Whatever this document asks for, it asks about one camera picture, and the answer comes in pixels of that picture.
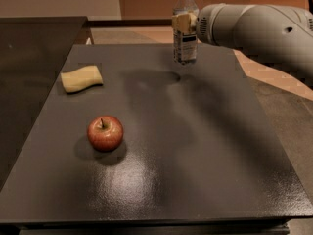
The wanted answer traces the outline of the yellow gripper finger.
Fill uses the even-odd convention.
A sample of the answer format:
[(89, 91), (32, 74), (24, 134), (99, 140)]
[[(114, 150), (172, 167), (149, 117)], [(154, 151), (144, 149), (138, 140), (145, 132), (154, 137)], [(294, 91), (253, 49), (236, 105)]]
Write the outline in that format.
[(174, 32), (192, 34), (196, 32), (197, 16), (194, 13), (178, 14), (172, 17)]

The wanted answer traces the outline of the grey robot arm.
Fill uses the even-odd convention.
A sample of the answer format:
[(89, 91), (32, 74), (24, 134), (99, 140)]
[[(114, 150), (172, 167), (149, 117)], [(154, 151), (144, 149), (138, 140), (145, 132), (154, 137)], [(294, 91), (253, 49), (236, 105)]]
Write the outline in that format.
[(313, 14), (278, 5), (213, 4), (172, 17), (172, 27), (202, 43), (242, 52), (313, 86)]

